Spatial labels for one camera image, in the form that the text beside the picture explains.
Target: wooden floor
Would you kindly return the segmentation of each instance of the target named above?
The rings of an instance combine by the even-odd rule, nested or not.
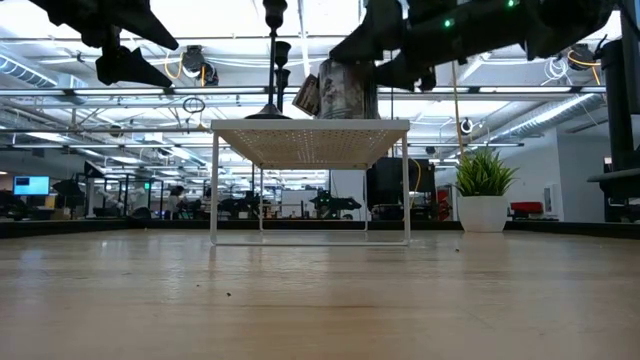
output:
[[[0,358],[640,359],[640,241],[413,235],[410,248],[212,248],[188,230],[3,240]]]

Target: metal frame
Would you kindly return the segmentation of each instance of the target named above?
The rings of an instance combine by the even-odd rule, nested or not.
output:
[[[409,205],[410,204],[410,194],[409,194],[409,154],[408,154],[408,140],[407,140],[407,132],[409,130],[409,123],[405,121],[391,121],[391,120],[383,120],[376,121],[373,120],[359,120],[357,122],[346,122],[342,123],[342,126],[339,126],[340,122],[336,121],[324,121],[324,120],[313,120],[313,121],[301,121],[301,120],[260,120],[260,122],[253,122],[248,120],[221,120],[221,121],[212,121],[211,129],[213,132],[213,146],[212,146],[212,159],[211,159],[211,218],[210,218],[210,240],[211,244],[214,246],[408,246],[411,240],[411,212]],[[291,242],[291,243],[232,243],[232,242],[223,242],[218,241],[218,163],[219,163],[219,150],[220,150],[220,131],[224,130],[233,130],[233,131],[241,131],[243,129],[246,130],[256,130],[256,126],[258,129],[265,130],[311,130],[313,129],[327,129],[331,127],[332,130],[362,130],[362,129],[374,129],[374,126],[388,128],[388,129],[398,129],[403,128],[402,133],[402,191],[403,191],[403,200],[404,200],[404,239],[403,241],[397,242],[368,242],[368,241],[354,241],[354,242]],[[264,169],[260,166],[260,213],[259,213],[259,223],[261,234],[264,234],[263,228],[263,196],[262,190],[264,188]],[[364,231],[365,237],[368,230],[368,216],[365,217],[365,229]]]

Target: ceiling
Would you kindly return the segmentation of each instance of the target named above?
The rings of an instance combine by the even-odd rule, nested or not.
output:
[[[278,34],[281,40],[292,45],[287,65],[292,72],[289,80],[291,87],[300,86],[306,73],[317,74],[318,64],[327,58],[331,48],[360,23],[364,13],[361,3],[361,0],[288,1],[284,25],[278,30]],[[260,1],[152,0],[151,6],[156,16],[176,37],[180,43],[180,49],[171,53],[126,31],[121,34],[121,38],[123,45],[130,49],[140,47],[144,57],[157,65],[159,70],[165,71],[166,63],[169,71],[177,73],[180,52],[184,51],[188,45],[202,45],[205,56],[218,70],[220,87],[264,88],[267,85],[269,29],[263,20],[264,8]],[[305,30],[305,38],[301,36],[302,28]],[[587,37],[584,42],[593,49],[605,34],[608,35],[608,39],[615,39],[620,36],[620,33],[619,14],[614,12],[605,28]],[[5,0],[0,3],[0,54],[3,53],[15,56],[46,74],[71,74],[85,82],[88,87],[103,87],[96,78],[94,64],[97,57],[101,55],[100,50],[82,44],[79,34],[68,26],[56,27],[51,24],[47,14],[29,1]],[[558,68],[558,65],[552,66],[551,60],[545,59],[527,62],[524,55],[524,51],[519,46],[510,46],[470,58],[467,65],[455,66],[458,85],[537,87],[561,86],[568,83],[595,84],[590,71],[577,72],[570,69],[565,71],[561,67]],[[451,86],[454,79],[453,72],[451,64],[438,66],[438,85]],[[174,80],[174,84],[177,87],[198,86],[198,81],[182,74]],[[121,83],[117,86],[140,87],[139,84],[131,83]],[[30,85],[0,74],[0,88],[3,87],[26,89],[30,88]],[[285,98],[284,113],[292,118],[308,118],[302,111],[291,106],[293,96],[292,93]],[[155,98],[151,99],[153,105],[144,105],[145,101],[150,100],[149,98],[106,97],[100,100],[103,104],[107,102],[119,104],[121,101],[130,100],[138,106],[124,108],[114,105],[101,108],[96,113],[94,110],[97,106],[93,108],[78,106],[75,109],[75,115],[71,110],[72,106],[65,108],[66,105],[61,105],[53,98],[18,97],[11,100],[28,106],[47,118],[53,117],[59,120],[54,123],[53,119],[49,118],[49,121],[38,123],[38,126],[61,126],[65,123],[71,125],[75,116],[76,123],[84,120],[82,126],[86,129],[120,125],[148,127],[150,133],[158,128],[186,126],[187,119],[190,120],[189,126],[194,127],[199,123],[206,125],[214,119],[244,118],[258,112],[266,102],[266,96],[263,94],[203,96],[203,98],[207,100],[207,109],[191,118],[190,114],[181,108],[182,98],[173,100]],[[159,107],[158,102],[168,105]],[[521,114],[541,104],[543,102],[526,96],[518,99],[495,96],[464,99],[459,102],[458,110],[461,118],[468,118],[476,124],[482,123],[488,130],[503,126],[514,114]],[[456,135],[455,121],[452,121],[455,118],[455,102],[451,96],[442,98],[420,95],[407,98],[399,96],[392,102],[387,94],[379,102],[379,112],[382,118],[393,116],[393,118],[411,120],[410,142],[445,142]],[[34,123],[15,124],[16,127],[36,126]],[[128,137],[130,135],[118,139],[108,135],[95,135],[87,140],[107,144],[131,143],[132,139]],[[44,140],[46,139],[23,135],[16,141],[26,143]],[[211,138],[203,133],[173,133],[165,134],[160,141],[168,144],[210,144]],[[94,150],[94,152],[112,156],[109,151]],[[191,149],[188,152],[193,158],[210,162],[208,149]],[[234,157],[230,150],[228,155]],[[426,156],[424,148],[413,149],[411,155]],[[135,157],[136,154],[128,153],[126,156]],[[159,159],[155,155],[144,157],[143,160],[167,162],[166,159]],[[231,160],[230,162],[246,165],[237,155]],[[294,180],[298,181],[303,177],[294,178]]]

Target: computer monitor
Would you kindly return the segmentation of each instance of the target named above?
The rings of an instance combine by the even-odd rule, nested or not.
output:
[[[16,176],[13,178],[13,194],[18,196],[49,195],[49,177]]]

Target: desk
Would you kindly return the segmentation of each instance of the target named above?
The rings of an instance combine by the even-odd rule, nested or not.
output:
[[[263,228],[262,189],[264,170],[366,170],[398,141],[402,140],[402,179],[404,203],[409,204],[409,160],[407,120],[213,120],[211,159],[211,203],[218,203],[218,156],[220,138],[240,155],[260,168],[260,230]],[[409,206],[404,212],[404,241],[356,241],[351,246],[407,245],[411,237]],[[217,239],[217,206],[211,207],[210,237],[214,245],[227,245]],[[288,245],[322,245],[300,242]]]

